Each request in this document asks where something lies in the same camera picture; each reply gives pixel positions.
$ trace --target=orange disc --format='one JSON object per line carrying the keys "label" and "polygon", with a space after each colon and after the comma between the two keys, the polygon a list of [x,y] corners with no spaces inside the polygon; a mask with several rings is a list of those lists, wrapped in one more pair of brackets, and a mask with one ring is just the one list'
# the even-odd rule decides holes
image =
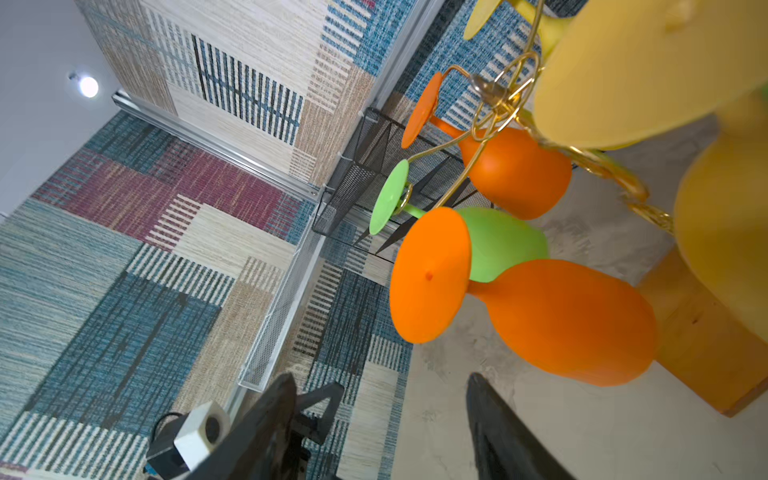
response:
{"label": "orange disc", "polygon": [[439,71],[432,76],[432,80],[429,81],[427,88],[422,92],[422,96],[419,97],[419,101],[416,103],[416,108],[413,109],[413,113],[410,119],[408,119],[406,131],[402,134],[402,142],[400,143],[403,148],[413,145],[416,137],[419,136],[419,132],[427,124],[427,121],[432,116],[432,112],[435,111],[435,104],[440,94],[441,84],[442,72]]}
{"label": "orange disc", "polygon": [[504,343],[545,372],[596,386],[638,377],[654,359],[656,317],[629,283],[564,260],[531,260],[471,282]]}
{"label": "orange disc", "polygon": [[414,223],[397,253],[389,287],[392,322],[405,341],[429,342],[448,328],[464,301],[471,264],[461,215],[440,207]]}

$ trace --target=gold wire holder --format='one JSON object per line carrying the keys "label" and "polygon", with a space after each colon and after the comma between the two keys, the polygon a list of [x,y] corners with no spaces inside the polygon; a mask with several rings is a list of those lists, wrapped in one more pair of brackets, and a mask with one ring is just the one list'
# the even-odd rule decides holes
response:
{"label": "gold wire holder", "polygon": [[[475,110],[472,126],[468,131],[442,145],[411,156],[408,162],[412,163],[419,158],[445,150],[469,136],[472,136],[472,139],[479,142],[480,145],[461,175],[458,176],[456,181],[453,182],[433,208],[445,205],[445,202],[456,192],[458,186],[469,176],[470,170],[480,158],[485,145],[514,121],[526,130],[538,142],[539,146],[560,151],[568,155],[576,165],[589,173],[616,182],[622,189],[620,198],[630,210],[668,233],[674,233],[674,222],[671,215],[657,207],[646,204],[650,194],[645,184],[635,174],[616,163],[602,151],[560,145],[548,140],[536,128],[531,112],[523,108],[523,105],[531,97],[539,75],[544,70],[544,67],[541,66],[541,56],[533,50],[535,32],[538,30],[543,7],[544,2],[540,0],[536,5],[536,15],[531,25],[531,34],[528,36],[523,53],[506,65],[493,81],[486,81],[478,74],[470,74],[458,65],[451,65],[443,73],[443,78],[451,71],[457,71],[459,74],[467,77],[473,90],[480,96],[482,101]],[[520,75],[527,62],[531,62],[533,68],[531,74],[521,81]],[[513,69],[514,72],[510,77],[508,85],[505,87],[502,81]],[[438,98],[435,99],[431,115],[435,114],[438,102],[439,94]],[[489,107],[490,111],[487,114],[483,114],[486,107]],[[405,195],[406,202],[410,198],[412,189],[413,186],[411,185],[408,193]]]}

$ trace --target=concrete-textured surface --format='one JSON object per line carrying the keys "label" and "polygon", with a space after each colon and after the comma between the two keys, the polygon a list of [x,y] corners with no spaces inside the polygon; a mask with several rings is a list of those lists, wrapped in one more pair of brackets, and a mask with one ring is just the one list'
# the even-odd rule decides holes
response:
{"label": "concrete-textured surface", "polygon": [[477,478],[465,384],[480,372],[577,479],[768,475],[768,396],[732,419],[653,363],[600,388],[528,365],[467,295],[453,324],[413,349],[392,478]]}

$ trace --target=wooden board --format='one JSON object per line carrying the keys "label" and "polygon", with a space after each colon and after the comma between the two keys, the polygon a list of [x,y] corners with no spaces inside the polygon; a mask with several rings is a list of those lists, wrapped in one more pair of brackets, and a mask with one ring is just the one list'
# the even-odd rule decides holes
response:
{"label": "wooden board", "polygon": [[656,360],[732,417],[768,389],[768,344],[699,282],[677,248],[637,286],[659,322]]}

